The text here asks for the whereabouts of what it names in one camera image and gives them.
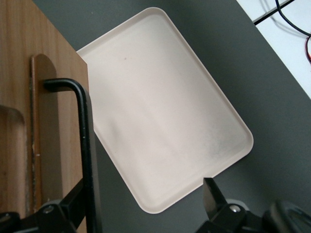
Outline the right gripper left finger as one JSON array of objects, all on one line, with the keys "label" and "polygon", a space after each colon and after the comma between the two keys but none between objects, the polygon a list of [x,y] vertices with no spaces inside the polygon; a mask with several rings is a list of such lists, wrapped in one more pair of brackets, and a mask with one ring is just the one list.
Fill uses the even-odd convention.
[{"label": "right gripper left finger", "polygon": [[79,181],[60,201],[43,205],[21,221],[23,233],[76,233],[86,215],[84,186]]}]

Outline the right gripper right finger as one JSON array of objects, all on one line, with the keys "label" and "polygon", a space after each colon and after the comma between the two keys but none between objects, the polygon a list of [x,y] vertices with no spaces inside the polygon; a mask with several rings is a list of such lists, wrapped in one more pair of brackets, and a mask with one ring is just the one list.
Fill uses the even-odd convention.
[{"label": "right gripper right finger", "polygon": [[212,178],[204,178],[203,203],[208,216],[198,233],[262,233],[261,218],[236,203],[228,203]]}]

